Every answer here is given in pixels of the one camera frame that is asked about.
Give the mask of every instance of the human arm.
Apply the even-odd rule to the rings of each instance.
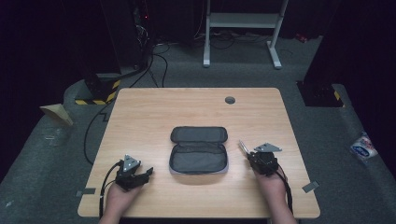
[[[124,190],[118,184],[112,184],[106,195],[106,209],[99,224],[118,224],[143,186]]]
[[[277,171],[284,175],[280,168]],[[259,182],[262,196],[268,203],[273,224],[296,224],[297,221],[286,203],[286,189],[280,176],[260,175],[256,171],[254,175]]]

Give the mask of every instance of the table top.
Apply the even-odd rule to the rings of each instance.
[[[233,104],[226,103],[233,97]],[[169,157],[176,126],[221,126],[229,170],[217,175],[172,175]],[[142,161],[137,174],[154,167],[126,217],[269,217],[265,200],[244,152],[264,143],[281,147],[275,152],[288,177],[294,216],[320,214],[314,191],[302,189],[311,181],[298,148],[279,90],[274,88],[122,89],[97,153],[78,213],[98,217],[100,188],[106,173],[125,154]],[[108,181],[115,178],[116,168]]]

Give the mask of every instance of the gray case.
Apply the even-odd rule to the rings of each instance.
[[[227,130],[223,127],[176,127],[171,141],[176,143],[169,160],[172,174],[204,175],[228,171]]]

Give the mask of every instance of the blue and white package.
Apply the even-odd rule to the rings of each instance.
[[[378,152],[366,132],[361,133],[361,137],[350,147],[350,151],[361,161],[366,161],[378,155]]]

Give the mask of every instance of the white metal stand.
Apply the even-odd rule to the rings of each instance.
[[[207,0],[204,67],[210,66],[210,28],[211,27],[239,27],[239,28],[272,28],[273,39],[267,41],[267,46],[276,69],[281,69],[282,64],[275,50],[275,44],[279,30],[285,16],[289,0],[283,0],[279,13],[257,14],[257,13],[211,13],[210,0]]]

